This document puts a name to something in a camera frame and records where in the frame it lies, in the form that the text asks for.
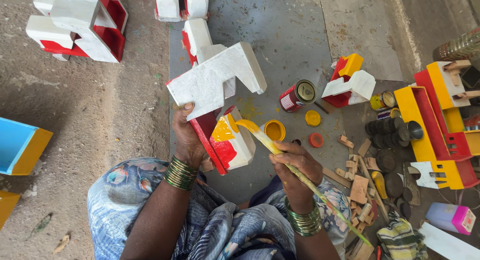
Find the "paint can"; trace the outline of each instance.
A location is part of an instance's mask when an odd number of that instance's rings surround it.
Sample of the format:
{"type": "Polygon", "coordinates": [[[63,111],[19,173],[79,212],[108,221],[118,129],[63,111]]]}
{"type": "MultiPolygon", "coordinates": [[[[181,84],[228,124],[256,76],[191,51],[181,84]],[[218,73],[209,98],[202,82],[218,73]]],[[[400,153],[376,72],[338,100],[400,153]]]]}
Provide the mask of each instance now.
{"type": "Polygon", "coordinates": [[[370,107],[376,112],[387,110],[393,106],[395,106],[395,97],[390,91],[383,91],[370,98],[370,107]]]}
{"type": "Polygon", "coordinates": [[[377,120],[391,118],[391,117],[402,117],[402,114],[400,113],[400,109],[392,108],[385,111],[381,111],[380,113],[377,114],[377,120]]]}
{"type": "Polygon", "coordinates": [[[285,139],[285,126],[278,120],[269,120],[265,124],[261,125],[260,129],[272,141],[282,141],[285,139]]]}
{"type": "Polygon", "coordinates": [[[300,80],[279,97],[280,106],[288,113],[293,113],[317,99],[317,90],[308,80],[300,80]]]}

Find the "gold bangle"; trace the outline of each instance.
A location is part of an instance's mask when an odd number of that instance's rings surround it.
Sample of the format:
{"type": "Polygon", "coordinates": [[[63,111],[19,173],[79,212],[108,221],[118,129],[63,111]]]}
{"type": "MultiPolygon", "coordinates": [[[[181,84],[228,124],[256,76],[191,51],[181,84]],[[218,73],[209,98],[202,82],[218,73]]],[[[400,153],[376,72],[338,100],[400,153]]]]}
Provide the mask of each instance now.
{"type": "Polygon", "coordinates": [[[311,237],[320,232],[322,228],[322,219],[315,199],[312,198],[313,211],[309,214],[297,214],[290,207],[289,198],[285,197],[285,209],[288,215],[288,221],[297,234],[303,237],[311,237]]]}
{"type": "Polygon", "coordinates": [[[198,171],[198,168],[190,167],[173,156],[163,179],[177,189],[191,191],[198,171]]]}

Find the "paint can lid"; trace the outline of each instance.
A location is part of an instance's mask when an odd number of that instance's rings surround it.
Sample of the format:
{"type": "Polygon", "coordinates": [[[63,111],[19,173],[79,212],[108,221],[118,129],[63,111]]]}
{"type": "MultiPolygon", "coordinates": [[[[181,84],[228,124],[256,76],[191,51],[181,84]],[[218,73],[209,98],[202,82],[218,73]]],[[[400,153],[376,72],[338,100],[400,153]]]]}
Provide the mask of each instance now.
{"type": "Polygon", "coordinates": [[[308,136],[308,143],[314,148],[319,148],[324,144],[324,138],[319,133],[312,133],[308,136]]]}
{"type": "Polygon", "coordinates": [[[305,114],[305,121],[310,127],[317,127],[320,124],[320,114],[317,111],[309,110],[305,114]]]}

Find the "yellow wooden curved piece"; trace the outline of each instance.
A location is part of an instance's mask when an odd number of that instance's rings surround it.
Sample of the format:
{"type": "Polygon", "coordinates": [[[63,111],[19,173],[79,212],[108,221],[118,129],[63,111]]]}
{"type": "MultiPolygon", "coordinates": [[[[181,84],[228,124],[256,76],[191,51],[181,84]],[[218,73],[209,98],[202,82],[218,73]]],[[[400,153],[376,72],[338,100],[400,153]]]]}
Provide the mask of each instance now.
{"type": "Polygon", "coordinates": [[[375,187],[377,188],[378,195],[381,199],[387,199],[387,191],[385,190],[385,180],[384,176],[379,171],[373,171],[371,177],[375,181],[375,187]]]}

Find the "woman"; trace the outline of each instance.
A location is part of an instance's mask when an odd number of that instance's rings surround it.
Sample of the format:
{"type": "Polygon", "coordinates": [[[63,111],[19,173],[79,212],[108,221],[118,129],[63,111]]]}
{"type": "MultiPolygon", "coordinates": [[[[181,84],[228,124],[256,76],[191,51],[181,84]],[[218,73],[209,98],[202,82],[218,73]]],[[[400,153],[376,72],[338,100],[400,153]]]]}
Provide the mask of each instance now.
{"type": "Polygon", "coordinates": [[[279,178],[240,209],[197,175],[205,149],[186,120],[193,108],[189,103],[174,114],[171,162],[123,161],[88,191],[95,258],[344,259],[346,224],[284,164],[298,167],[350,218],[345,195],[323,179],[322,165],[303,147],[275,142],[287,152],[269,155],[279,178]]]}

